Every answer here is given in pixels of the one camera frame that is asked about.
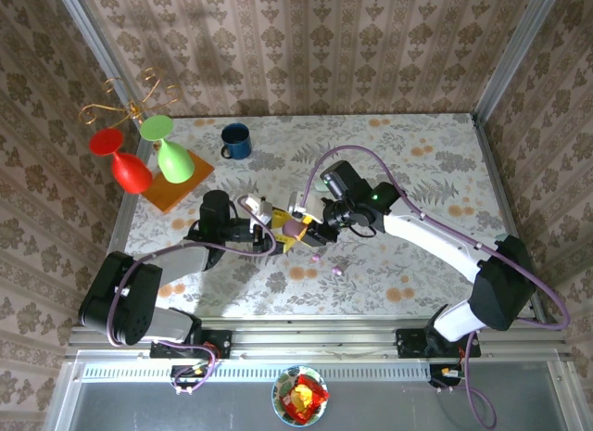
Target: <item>yellow object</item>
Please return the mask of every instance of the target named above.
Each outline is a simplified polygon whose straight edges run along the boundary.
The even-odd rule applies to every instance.
[[[313,391],[307,385],[296,385],[290,393],[290,400],[297,412],[303,412],[313,402]]]

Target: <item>table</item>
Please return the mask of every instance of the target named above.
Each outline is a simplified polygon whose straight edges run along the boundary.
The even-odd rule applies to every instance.
[[[220,156],[221,130],[236,121],[249,127],[253,153],[244,160],[227,160]],[[471,232],[504,233],[468,114],[176,119],[168,140],[186,146],[215,170],[168,214],[140,197],[127,253],[147,253],[180,241],[208,190],[220,188],[232,199],[254,193],[285,209],[291,192],[303,190],[315,161],[344,144],[375,151],[427,211]],[[340,158],[349,160],[371,186],[386,181],[378,164],[363,153],[341,152],[334,160]],[[325,165],[331,164],[328,159]],[[148,166],[157,168],[154,154]],[[472,285],[444,261],[389,235],[361,239],[344,232],[337,244],[321,250],[319,262],[311,260],[314,253],[302,244],[276,257],[227,253],[213,269],[162,287],[158,305],[198,316],[418,318],[472,292]],[[332,274],[335,265],[344,269],[343,276]]]

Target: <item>wall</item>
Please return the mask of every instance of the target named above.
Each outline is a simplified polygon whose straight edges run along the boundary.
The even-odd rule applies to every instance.
[[[2,430],[41,428],[118,213],[109,162],[78,122],[107,101],[102,76],[60,0],[0,0]]]
[[[202,116],[473,111],[529,0],[84,1]]]
[[[593,406],[593,0],[557,0],[486,130]]]

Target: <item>bowl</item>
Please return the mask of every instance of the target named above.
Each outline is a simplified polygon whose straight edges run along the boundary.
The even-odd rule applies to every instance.
[[[301,374],[311,377],[327,391],[327,385],[325,385],[323,377],[314,369],[301,365],[292,366],[283,370],[271,389],[271,406],[273,407],[274,412],[276,412],[276,415],[285,424],[295,427],[305,427],[315,424],[322,417],[323,413],[325,412],[325,408],[327,408],[327,401],[325,401],[317,409],[317,411],[311,415],[309,421],[303,425],[288,415],[288,412],[286,412],[284,409],[282,399],[286,394],[288,394],[292,387],[298,385],[298,377]]]

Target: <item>gold candle holder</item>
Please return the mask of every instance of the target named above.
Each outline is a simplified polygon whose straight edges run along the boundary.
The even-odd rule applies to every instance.
[[[85,125],[90,125],[96,121],[97,115],[95,113],[96,109],[104,109],[108,111],[117,111],[121,113],[122,119],[115,124],[111,125],[109,128],[117,127],[121,123],[125,122],[126,120],[138,120],[140,124],[143,122],[143,115],[147,111],[153,111],[155,109],[166,107],[167,105],[174,104],[178,102],[183,95],[183,90],[179,85],[169,85],[165,88],[164,93],[165,95],[170,96],[170,100],[165,102],[164,104],[157,104],[153,107],[148,107],[146,105],[146,101],[155,93],[157,88],[160,86],[162,82],[162,70],[158,68],[148,68],[146,70],[140,71],[140,74],[143,76],[142,80],[144,82],[151,83],[155,81],[152,85],[150,92],[145,96],[142,100],[135,100],[131,99],[125,106],[123,107],[111,107],[108,105],[102,104],[89,104],[82,107],[80,113],[78,114],[79,120],[84,123]],[[115,90],[115,83],[119,81],[126,89],[128,95],[133,95],[132,90],[128,87],[127,83],[121,77],[112,77],[107,79],[103,82],[102,89],[105,93],[109,94]]]

